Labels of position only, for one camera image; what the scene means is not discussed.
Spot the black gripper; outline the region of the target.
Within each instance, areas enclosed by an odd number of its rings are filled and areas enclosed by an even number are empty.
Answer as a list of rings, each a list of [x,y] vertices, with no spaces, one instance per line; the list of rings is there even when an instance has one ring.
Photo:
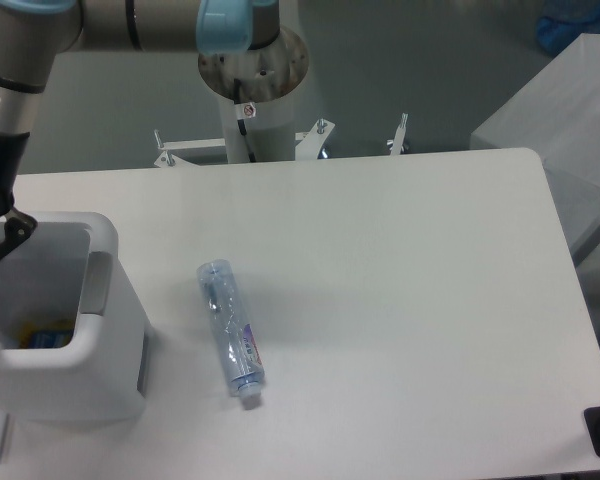
[[[38,226],[34,217],[13,207],[13,187],[29,137],[29,133],[0,133],[0,217],[5,215],[4,237],[0,239],[0,262],[27,241]]]

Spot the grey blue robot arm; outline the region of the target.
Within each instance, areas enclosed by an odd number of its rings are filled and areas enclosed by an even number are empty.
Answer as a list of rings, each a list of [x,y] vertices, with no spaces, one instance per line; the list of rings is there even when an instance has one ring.
[[[0,262],[37,228],[16,208],[13,188],[59,54],[241,54],[280,30],[276,1],[0,1]]]

